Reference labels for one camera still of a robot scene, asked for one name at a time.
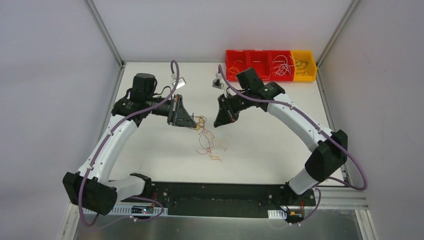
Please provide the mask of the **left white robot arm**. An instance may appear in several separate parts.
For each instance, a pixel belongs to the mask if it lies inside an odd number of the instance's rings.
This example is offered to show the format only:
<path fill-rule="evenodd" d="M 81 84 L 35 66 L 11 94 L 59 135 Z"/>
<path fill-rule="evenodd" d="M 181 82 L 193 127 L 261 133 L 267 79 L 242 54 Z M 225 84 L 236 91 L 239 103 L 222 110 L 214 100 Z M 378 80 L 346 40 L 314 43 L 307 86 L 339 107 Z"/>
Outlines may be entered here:
<path fill-rule="evenodd" d="M 197 126 L 184 108 L 182 95 L 160 97 L 155 93 L 156 86 L 153 74 L 137 73 L 132 87 L 114 104 L 107 128 L 87 161 L 62 179 L 72 204 L 107 215 L 117 202 L 129 197 L 143 203 L 152 198 L 153 189 L 147 185 L 149 177 L 132 173 L 123 179 L 110 180 L 110 175 L 126 142 L 148 115 L 166 117 L 167 124 L 175 127 Z"/>

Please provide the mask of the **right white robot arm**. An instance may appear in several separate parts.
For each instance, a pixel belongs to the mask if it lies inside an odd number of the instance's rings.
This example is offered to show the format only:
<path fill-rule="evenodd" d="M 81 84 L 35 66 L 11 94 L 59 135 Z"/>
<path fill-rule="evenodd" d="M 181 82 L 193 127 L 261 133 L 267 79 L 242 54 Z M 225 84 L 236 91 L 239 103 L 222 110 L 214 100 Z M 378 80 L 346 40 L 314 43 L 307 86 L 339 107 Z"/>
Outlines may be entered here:
<path fill-rule="evenodd" d="M 347 134 L 332 131 L 303 112 L 277 83 L 267 84 L 250 67 L 236 75 L 242 90 L 230 86 L 235 95 L 218 97 L 218 113 L 213 123 L 215 128 L 232 124 L 239 119 L 240 112 L 257 107 L 274 116 L 294 132 L 307 146 L 311 155 L 304 168 L 284 187 L 284 200 L 296 205 L 304 193 L 327 180 L 347 161 Z"/>

